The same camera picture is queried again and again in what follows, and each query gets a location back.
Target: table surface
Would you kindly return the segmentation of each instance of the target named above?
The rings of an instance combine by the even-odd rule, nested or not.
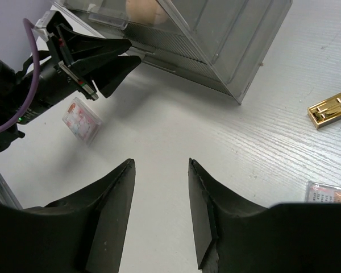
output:
[[[198,272],[188,159],[264,206],[303,201],[308,180],[341,186],[341,121],[317,131],[307,116],[309,106],[339,92],[341,0],[294,0],[242,106],[141,65],[109,99],[86,101],[104,122],[90,147],[61,120],[71,100],[83,98],[76,93],[20,127],[27,135],[0,153],[0,170],[26,208],[135,159],[120,273]]]

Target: gold metallic object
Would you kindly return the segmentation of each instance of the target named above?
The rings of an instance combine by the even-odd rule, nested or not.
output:
[[[308,108],[312,123],[319,129],[341,119],[341,93]]]

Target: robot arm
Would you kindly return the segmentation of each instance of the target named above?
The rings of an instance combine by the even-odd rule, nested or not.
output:
[[[58,11],[48,11],[36,24],[36,30],[49,49],[39,52],[40,59],[51,58],[40,66],[36,94],[17,124],[28,124],[76,90],[89,100],[97,100],[97,92],[108,98],[141,63],[137,56],[119,56],[131,47],[129,40],[78,34]],[[33,78],[33,72],[26,74],[31,63],[29,58],[23,70],[15,74],[0,61],[0,125],[23,105]],[[25,136],[17,124],[0,133],[0,152]]]

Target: gray wall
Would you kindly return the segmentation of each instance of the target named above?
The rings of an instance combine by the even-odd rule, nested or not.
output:
[[[21,70],[31,51],[22,20],[32,23],[51,8],[49,0],[0,0],[0,59]]]

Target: plastic bin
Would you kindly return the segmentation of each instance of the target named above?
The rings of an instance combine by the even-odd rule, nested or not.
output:
[[[56,0],[143,62],[244,98],[292,0]]]

